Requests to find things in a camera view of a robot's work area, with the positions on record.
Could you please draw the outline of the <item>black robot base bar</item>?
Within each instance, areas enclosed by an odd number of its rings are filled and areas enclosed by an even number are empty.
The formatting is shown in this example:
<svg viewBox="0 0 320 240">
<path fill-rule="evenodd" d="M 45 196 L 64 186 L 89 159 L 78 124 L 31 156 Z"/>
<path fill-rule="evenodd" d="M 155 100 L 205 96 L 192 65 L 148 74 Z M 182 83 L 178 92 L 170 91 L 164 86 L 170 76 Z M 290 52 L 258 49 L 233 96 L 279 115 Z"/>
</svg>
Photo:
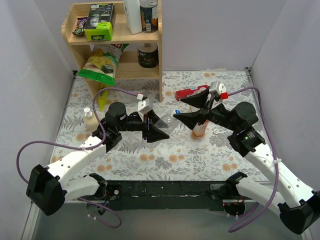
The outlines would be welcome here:
<svg viewBox="0 0 320 240">
<path fill-rule="evenodd" d="M 109 180 L 102 197 L 84 195 L 88 201 L 106 203 L 114 211 L 190 210 L 221 211 L 225 205 L 241 205 L 245 197 L 228 193 L 225 181 Z"/>
</svg>

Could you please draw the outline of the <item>green cassava chips bag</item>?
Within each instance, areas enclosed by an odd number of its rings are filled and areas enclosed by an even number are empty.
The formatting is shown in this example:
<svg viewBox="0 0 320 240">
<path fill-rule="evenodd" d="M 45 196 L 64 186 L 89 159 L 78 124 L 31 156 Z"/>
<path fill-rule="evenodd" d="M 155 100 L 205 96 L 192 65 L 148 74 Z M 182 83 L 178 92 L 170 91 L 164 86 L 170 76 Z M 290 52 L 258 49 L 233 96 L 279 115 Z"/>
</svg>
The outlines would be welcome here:
<svg viewBox="0 0 320 240">
<path fill-rule="evenodd" d="M 113 87 L 119 60 L 128 45 L 128 43 L 95 44 L 78 75 Z"/>
</svg>

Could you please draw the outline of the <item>beige soap pump bottle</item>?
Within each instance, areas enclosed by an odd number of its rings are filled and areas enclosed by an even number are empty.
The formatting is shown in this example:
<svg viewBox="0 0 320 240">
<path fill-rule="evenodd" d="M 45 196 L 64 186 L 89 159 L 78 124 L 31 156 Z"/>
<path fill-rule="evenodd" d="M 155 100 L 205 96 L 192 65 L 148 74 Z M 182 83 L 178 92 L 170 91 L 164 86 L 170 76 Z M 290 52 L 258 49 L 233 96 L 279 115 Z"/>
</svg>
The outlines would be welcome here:
<svg viewBox="0 0 320 240">
<path fill-rule="evenodd" d="M 93 133 L 94 131 L 97 130 L 99 126 L 98 119 L 95 116 L 94 112 L 89 107 L 85 107 L 83 109 L 83 112 L 84 112 L 84 123 L 86 124 L 90 132 Z"/>
</svg>

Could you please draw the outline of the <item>clear plastic bottle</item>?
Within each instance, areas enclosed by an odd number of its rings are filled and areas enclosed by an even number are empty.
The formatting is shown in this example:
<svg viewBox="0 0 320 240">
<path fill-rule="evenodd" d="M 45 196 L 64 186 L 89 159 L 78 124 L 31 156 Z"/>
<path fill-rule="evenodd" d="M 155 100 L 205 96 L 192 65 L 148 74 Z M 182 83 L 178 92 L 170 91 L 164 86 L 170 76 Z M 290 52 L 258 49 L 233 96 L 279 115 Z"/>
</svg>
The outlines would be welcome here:
<svg viewBox="0 0 320 240">
<path fill-rule="evenodd" d="M 190 112 L 190 113 L 197 112 L 198 110 L 199 110 L 199 108 L 197 108 L 197 107 L 194 107 L 194 106 L 190 106 L 190 107 L 189 107 L 189 112 Z"/>
</svg>

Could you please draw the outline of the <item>aluminium table edge rail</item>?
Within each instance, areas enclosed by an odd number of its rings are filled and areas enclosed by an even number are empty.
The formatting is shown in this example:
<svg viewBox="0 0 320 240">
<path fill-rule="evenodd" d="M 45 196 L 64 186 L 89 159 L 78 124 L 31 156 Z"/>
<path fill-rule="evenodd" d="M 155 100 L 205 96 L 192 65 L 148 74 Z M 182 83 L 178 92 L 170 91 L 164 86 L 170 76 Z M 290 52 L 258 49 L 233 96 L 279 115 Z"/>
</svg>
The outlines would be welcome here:
<svg viewBox="0 0 320 240">
<path fill-rule="evenodd" d="M 39 192 L 27 190 L 26 193 L 31 202 L 21 240 L 32 239 L 39 212 L 43 212 L 46 216 L 50 216 L 57 212 L 67 199 L 67 191 L 61 189 L 48 191 L 41 190 Z"/>
</svg>

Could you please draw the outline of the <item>red toothpaste box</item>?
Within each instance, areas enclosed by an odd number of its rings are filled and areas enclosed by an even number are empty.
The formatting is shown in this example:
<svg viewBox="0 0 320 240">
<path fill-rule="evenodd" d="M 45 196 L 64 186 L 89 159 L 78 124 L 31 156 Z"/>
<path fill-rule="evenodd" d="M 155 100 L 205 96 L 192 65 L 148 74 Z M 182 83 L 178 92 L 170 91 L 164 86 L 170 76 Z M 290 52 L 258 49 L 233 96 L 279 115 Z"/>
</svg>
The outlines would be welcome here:
<svg viewBox="0 0 320 240">
<path fill-rule="evenodd" d="M 199 91 L 204 91 L 208 87 L 209 86 L 205 84 L 205 85 L 200 85 L 200 86 L 197 86 L 197 87 L 178 90 L 178 91 L 175 92 L 175 99 L 177 101 L 179 101 L 182 98 L 197 94 L 197 93 L 199 93 Z"/>
</svg>

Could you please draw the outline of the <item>tin can orange label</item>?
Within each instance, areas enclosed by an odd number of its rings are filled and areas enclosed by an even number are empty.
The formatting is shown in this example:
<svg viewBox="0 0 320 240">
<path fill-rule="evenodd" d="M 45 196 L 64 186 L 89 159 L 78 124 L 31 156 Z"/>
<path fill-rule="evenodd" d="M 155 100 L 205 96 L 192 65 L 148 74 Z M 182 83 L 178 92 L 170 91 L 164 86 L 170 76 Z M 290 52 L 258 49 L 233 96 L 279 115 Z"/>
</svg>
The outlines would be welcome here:
<svg viewBox="0 0 320 240">
<path fill-rule="evenodd" d="M 158 30 L 158 1 L 140 0 L 140 16 L 142 31 L 153 33 Z"/>
</svg>

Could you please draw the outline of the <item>purple candy packet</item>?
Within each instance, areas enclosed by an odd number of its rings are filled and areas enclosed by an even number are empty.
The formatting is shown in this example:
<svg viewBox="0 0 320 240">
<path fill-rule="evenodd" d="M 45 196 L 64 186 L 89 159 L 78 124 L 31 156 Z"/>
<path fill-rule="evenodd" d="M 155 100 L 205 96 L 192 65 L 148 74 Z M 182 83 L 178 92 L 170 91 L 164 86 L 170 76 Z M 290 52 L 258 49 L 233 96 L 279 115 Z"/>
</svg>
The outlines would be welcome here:
<svg viewBox="0 0 320 240">
<path fill-rule="evenodd" d="M 85 34 L 85 25 L 87 23 L 87 17 L 78 17 L 77 23 L 72 34 L 76 37 L 82 37 Z"/>
</svg>

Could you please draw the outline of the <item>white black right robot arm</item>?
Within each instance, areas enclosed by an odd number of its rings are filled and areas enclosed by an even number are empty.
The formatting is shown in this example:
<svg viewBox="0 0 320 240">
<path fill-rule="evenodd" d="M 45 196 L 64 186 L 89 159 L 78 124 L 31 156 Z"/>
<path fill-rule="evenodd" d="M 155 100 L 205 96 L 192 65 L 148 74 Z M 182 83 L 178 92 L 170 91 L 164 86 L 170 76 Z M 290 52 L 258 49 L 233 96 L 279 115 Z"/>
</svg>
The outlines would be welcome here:
<svg viewBox="0 0 320 240">
<path fill-rule="evenodd" d="M 248 180 L 245 173 L 237 172 L 216 190 L 217 194 L 228 198 L 243 196 L 255 201 L 252 210 L 228 232 L 234 233 L 246 227 L 270 209 L 291 232 L 302 234 L 320 217 L 319 191 L 313 190 L 290 171 L 278 158 L 272 141 L 266 141 L 255 130 L 253 125 L 259 120 L 255 107 L 243 101 L 228 110 L 222 101 L 229 96 L 221 88 L 208 87 L 198 94 L 180 99 L 197 108 L 196 112 L 175 114 L 175 118 L 191 130 L 209 121 L 232 131 L 227 138 L 231 147 L 273 184 L 270 189 Z"/>
</svg>

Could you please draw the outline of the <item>small clear water bottle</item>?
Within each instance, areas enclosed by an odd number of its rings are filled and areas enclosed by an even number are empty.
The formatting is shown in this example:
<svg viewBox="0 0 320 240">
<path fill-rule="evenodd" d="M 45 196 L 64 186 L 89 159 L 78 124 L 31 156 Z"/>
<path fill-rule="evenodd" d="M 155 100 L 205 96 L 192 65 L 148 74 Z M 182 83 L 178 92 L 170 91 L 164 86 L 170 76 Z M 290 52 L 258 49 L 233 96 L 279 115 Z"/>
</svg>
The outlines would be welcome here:
<svg viewBox="0 0 320 240">
<path fill-rule="evenodd" d="M 178 124 L 179 121 L 173 117 L 173 114 L 166 114 L 155 123 L 155 127 L 170 136 Z"/>
</svg>

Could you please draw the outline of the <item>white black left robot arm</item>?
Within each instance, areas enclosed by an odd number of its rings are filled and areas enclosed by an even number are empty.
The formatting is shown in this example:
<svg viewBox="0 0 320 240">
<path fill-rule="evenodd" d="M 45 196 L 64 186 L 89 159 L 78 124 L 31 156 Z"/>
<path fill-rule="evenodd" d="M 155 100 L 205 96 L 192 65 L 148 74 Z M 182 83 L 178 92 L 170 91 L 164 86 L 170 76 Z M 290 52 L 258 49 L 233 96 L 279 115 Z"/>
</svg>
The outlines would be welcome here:
<svg viewBox="0 0 320 240">
<path fill-rule="evenodd" d="M 66 201 L 88 196 L 102 200 L 107 181 L 96 173 L 74 180 L 73 177 L 93 160 L 111 151 L 121 140 L 122 132 L 141 132 L 148 143 L 169 139 L 154 122 L 159 117 L 146 100 L 138 102 L 138 111 L 127 114 L 122 102 L 112 103 L 102 125 L 80 146 L 79 150 L 45 167 L 35 166 L 30 174 L 26 195 L 47 216 L 57 212 Z"/>
</svg>

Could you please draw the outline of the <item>yellow green snack packet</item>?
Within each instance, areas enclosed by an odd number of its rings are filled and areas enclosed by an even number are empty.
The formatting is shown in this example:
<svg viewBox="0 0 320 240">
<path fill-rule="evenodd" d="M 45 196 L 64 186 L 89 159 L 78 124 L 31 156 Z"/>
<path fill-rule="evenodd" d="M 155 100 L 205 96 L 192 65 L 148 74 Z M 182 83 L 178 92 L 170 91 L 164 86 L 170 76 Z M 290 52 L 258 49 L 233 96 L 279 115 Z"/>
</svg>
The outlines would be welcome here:
<svg viewBox="0 0 320 240">
<path fill-rule="evenodd" d="M 103 111 L 105 106 L 107 105 L 108 94 L 109 94 L 108 90 L 104 90 L 99 94 L 98 105 L 99 105 L 100 111 Z"/>
</svg>

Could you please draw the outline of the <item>orange juice bottle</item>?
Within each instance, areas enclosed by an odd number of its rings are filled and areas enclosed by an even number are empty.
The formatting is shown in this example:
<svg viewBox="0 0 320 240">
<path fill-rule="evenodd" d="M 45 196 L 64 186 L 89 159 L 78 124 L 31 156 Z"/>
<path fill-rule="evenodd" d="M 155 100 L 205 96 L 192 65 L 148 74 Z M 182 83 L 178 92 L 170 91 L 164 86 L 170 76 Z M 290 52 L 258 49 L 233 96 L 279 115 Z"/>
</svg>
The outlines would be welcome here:
<svg viewBox="0 0 320 240">
<path fill-rule="evenodd" d="M 202 137 L 204 137 L 205 133 L 206 133 L 207 126 L 208 126 L 208 123 L 209 123 L 209 121 L 206 120 L 201 125 L 197 124 L 192 130 L 192 136 L 194 138 L 202 138 Z"/>
</svg>

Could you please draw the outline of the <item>black label jar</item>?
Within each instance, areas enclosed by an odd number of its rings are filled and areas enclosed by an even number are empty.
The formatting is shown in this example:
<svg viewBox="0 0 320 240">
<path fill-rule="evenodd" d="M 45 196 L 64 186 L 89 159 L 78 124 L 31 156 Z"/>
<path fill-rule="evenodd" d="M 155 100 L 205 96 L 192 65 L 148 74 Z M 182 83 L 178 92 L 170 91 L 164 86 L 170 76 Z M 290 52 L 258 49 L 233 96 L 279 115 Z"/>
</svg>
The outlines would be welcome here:
<svg viewBox="0 0 320 240">
<path fill-rule="evenodd" d="M 159 62 L 158 44 L 142 43 L 137 46 L 138 63 L 143 68 L 155 68 Z"/>
</svg>

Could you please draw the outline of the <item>green black box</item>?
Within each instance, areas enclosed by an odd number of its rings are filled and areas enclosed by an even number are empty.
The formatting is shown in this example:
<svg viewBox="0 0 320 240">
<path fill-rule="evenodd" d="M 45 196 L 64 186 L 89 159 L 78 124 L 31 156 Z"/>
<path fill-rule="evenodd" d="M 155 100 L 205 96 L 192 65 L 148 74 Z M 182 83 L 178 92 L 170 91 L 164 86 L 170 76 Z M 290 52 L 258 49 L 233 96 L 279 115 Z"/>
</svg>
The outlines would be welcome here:
<svg viewBox="0 0 320 240">
<path fill-rule="evenodd" d="M 90 42 L 111 41 L 115 24 L 115 4 L 92 4 L 84 27 Z"/>
</svg>

